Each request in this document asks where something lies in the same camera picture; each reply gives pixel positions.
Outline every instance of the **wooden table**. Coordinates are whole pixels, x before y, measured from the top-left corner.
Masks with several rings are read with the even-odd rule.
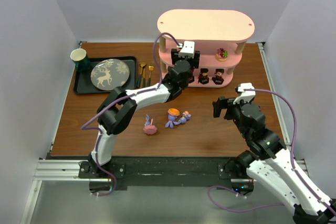
[[[152,43],[84,43],[89,57],[134,55],[140,61],[152,60]],[[236,156],[247,149],[245,140],[232,121],[213,118],[212,102],[219,96],[236,97],[235,86],[252,82],[255,88],[269,89],[264,65],[256,44],[247,44],[243,58],[236,67],[232,82],[224,88],[187,88],[174,101],[155,104],[136,111],[129,127],[118,136],[113,155],[122,156]],[[97,131],[81,131],[92,118],[107,94],[76,95],[74,76],[59,123],[51,154],[53,156],[88,155],[94,147]],[[152,84],[158,82],[159,72],[152,73]],[[258,93],[255,98],[266,115],[267,126],[281,135],[277,113],[271,95]],[[187,110],[190,121],[173,129],[164,127],[167,110]],[[158,133],[147,136],[142,128],[145,115],[154,118]]]

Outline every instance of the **shelf pillar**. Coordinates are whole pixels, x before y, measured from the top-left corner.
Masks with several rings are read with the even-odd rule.
[[[237,55],[240,55],[242,52],[243,52],[243,50],[244,50],[244,47],[245,47],[245,45],[246,45],[246,42],[247,41],[245,41],[245,42],[241,42],[241,43],[238,43],[237,45],[237,49],[236,49],[236,54]]]
[[[226,73],[227,73],[227,74],[232,74],[232,73],[233,73],[233,70],[235,70],[235,67],[227,69],[227,70],[226,70]]]
[[[160,59],[160,69],[162,73],[166,73],[167,68],[166,68],[166,64]]]
[[[159,42],[160,42],[160,52],[166,52],[166,39],[163,36],[161,36]]]

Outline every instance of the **utensil handle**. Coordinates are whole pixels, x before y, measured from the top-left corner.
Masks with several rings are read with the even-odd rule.
[[[142,79],[142,74],[139,74],[139,77],[138,77],[138,82],[137,82],[137,85],[136,87],[139,88],[140,87],[140,84],[141,84],[141,79]]]

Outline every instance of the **two-tier shelf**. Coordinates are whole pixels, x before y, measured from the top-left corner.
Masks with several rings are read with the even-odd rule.
[[[179,42],[195,42],[195,50],[201,52],[199,68],[194,70],[194,79],[189,87],[221,88],[233,78],[233,71],[242,58],[246,41],[252,36],[255,26],[247,15],[235,10],[188,10],[175,9],[162,14],[157,21],[161,33],[172,34]],[[171,49],[176,48],[170,37],[160,38],[160,62],[162,75],[172,66]],[[228,52],[225,61],[216,59],[217,49]],[[209,70],[208,84],[198,82],[200,69]],[[215,84],[212,77],[216,69],[224,69],[221,85]]]

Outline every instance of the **green cup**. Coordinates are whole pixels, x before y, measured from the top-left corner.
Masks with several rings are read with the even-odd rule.
[[[82,48],[77,48],[70,54],[70,59],[75,63],[75,69],[78,72],[83,72],[91,68],[91,62],[86,51]]]

